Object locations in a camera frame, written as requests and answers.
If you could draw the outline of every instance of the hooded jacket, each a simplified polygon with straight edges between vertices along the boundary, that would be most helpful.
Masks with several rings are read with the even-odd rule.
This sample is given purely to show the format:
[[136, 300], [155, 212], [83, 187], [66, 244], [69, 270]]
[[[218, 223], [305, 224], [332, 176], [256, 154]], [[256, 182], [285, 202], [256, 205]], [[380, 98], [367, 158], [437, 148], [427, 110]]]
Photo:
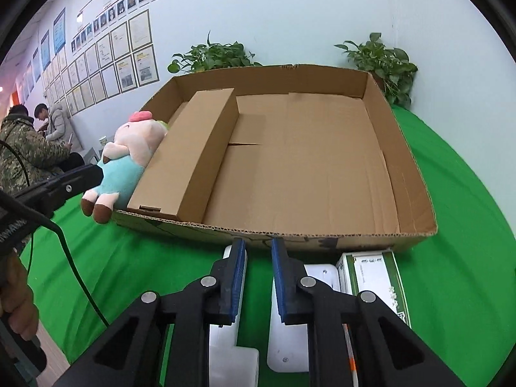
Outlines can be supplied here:
[[[38, 134], [34, 119], [25, 115], [7, 115], [0, 127], [0, 140], [8, 143], [21, 157], [30, 184], [62, 173], [57, 164], [70, 155], [70, 150], [63, 144], [46, 141]], [[10, 150], [0, 145], [0, 189], [15, 194], [26, 187], [20, 163]]]
[[72, 124], [63, 110], [61, 103], [55, 103], [48, 108], [48, 129], [46, 133], [47, 141], [66, 143], [72, 137], [72, 151], [78, 153], [83, 147], [77, 134], [74, 132]]

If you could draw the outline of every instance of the man in camouflage jacket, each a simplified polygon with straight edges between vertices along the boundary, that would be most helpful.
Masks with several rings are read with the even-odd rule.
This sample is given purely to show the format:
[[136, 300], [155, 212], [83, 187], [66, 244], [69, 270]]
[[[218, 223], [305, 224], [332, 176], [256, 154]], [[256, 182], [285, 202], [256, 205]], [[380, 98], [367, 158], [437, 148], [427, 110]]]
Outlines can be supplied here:
[[[22, 104], [14, 106], [2, 121], [0, 140], [8, 143], [21, 157], [29, 184], [62, 173], [57, 165], [70, 156], [69, 144], [46, 141], [36, 132], [34, 119], [29, 117]], [[20, 163], [10, 150], [0, 145], [0, 189], [15, 194], [26, 187]]]

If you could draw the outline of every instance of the open cardboard box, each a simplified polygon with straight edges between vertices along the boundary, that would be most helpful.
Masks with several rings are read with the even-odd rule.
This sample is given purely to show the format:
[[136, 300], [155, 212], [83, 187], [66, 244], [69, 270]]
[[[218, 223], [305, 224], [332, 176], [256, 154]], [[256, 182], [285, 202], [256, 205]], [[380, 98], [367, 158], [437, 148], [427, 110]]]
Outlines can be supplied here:
[[175, 77], [143, 110], [170, 125], [120, 225], [210, 243], [406, 249], [432, 203], [371, 75], [316, 65]]

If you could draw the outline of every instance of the green plant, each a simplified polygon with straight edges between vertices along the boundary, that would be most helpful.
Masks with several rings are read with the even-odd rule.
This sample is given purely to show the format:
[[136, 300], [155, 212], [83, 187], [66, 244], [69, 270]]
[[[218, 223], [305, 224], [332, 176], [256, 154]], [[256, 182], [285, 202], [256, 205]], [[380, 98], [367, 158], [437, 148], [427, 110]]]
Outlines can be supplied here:
[[186, 54], [174, 54], [173, 57], [176, 59], [172, 60], [168, 71], [172, 74], [179, 71], [191, 74], [216, 68], [261, 66], [260, 63], [253, 62], [255, 54], [246, 55], [241, 43], [213, 44], [210, 42], [209, 33], [206, 43], [192, 46]]
[[[380, 41], [381, 36], [381, 33], [371, 33], [369, 41], [364, 44], [344, 41], [342, 45], [335, 46], [344, 49], [359, 70], [371, 72], [376, 81], [383, 84], [382, 90], [389, 104], [399, 104], [408, 109], [412, 102], [409, 93], [417, 67], [402, 49], [386, 48]], [[356, 50], [350, 50], [345, 44], [355, 46]]]

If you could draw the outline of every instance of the green cloth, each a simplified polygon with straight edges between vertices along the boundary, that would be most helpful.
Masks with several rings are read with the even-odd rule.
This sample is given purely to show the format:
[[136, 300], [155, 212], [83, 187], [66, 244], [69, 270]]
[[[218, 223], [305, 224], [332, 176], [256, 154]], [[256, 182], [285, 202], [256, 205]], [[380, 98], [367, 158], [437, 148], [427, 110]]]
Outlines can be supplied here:
[[[466, 163], [406, 110], [396, 117], [428, 185], [439, 233], [397, 254], [415, 332], [469, 387], [484, 387], [516, 341], [516, 241], [485, 187]], [[111, 322], [147, 290], [181, 290], [208, 274], [223, 246], [159, 238], [96, 225], [79, 197], [55, 215], [79, 272]], [[35, 235], [29, 284], [41, 321], [73, 362], [102, 332], [66, 262], [57, 237]], [[308, 374], [267, 367], [273, 271], [265, 250], [248, 252], [238, 345], [259, 349], [260, 385], [309, 385]], [[336, 263], [338, 253], [296, 254], [306, 263]], [[28, 249], [23, 261], [28, 262]]]

